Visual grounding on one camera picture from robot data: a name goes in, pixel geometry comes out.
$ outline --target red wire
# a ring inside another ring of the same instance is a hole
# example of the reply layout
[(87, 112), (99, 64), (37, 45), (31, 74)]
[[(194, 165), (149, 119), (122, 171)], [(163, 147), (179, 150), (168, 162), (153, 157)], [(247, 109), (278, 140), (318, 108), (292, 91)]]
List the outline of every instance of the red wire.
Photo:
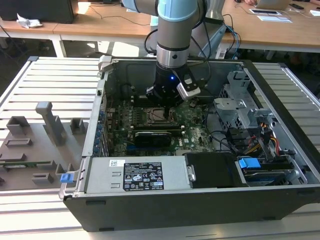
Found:
[(249, 139), (249, 148), (250, 148), (250, 145), (251, 145), (251, 141), (252, 141), (252, 139), (255, 139), (256, 138), (256, 136), (253, 136), (253, 137), (251, 137), (250, 139)]

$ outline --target yellow wire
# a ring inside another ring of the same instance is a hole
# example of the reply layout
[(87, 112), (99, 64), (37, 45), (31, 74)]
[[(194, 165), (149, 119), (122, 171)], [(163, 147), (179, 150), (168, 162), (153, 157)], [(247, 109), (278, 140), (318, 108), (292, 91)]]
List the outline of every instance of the yellow wire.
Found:
[(255, 146), (254, 148), (252, 148), (251, 150), (247, 151), (245, 154), (250, 154), (252, 153), (253, 151), (257, 150), (258, 148), (260, 147), (260, 144)]

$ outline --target blue release tab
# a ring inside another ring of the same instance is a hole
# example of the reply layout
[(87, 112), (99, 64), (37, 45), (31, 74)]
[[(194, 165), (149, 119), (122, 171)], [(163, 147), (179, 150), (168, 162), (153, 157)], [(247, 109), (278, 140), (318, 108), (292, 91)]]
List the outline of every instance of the blue release tab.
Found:
[(257, 158), (248, 157), (248, 158), (242, 158), (239, 161), (239, 165), (242, 169), (259, 169), (261, 168), (261, 165), (259, 163), (259, 160)]
[(71, 184), (74, 182), (74, 173), (64, 173), (61, 175), (60, 182), (62, 184)]

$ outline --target paper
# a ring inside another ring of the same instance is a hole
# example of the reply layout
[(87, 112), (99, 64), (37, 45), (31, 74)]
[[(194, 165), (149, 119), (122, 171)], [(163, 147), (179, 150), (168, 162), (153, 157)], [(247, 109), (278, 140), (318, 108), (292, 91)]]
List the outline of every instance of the paper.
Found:
[(320, 17), (320, 11), (310, 10), (310, 13), (315, 17)]
[(35, 28), (35, 27), (41, 27), (42, 24), (40, 23), (39, 20), (37, 19), (26, 19), (22, 16), (20, 16), (19, 14), (16, 14), (18, 19), (17, 19), (17, 23), (20, 24), (21, 27), (24, 27), (26, 29), (29, 29), (29, 28)]
[(257, 16), (261, 21), (278, 22), (278, 23), (292, 23), (288, 18), (281, 16)]

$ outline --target warning label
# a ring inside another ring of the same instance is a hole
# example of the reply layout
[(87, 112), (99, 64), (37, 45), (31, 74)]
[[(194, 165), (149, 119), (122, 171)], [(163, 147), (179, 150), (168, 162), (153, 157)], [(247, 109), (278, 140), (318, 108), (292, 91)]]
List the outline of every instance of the warning label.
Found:
[(165, 189), (161, 162), (125, 163), (123, 173), (125, 191)]

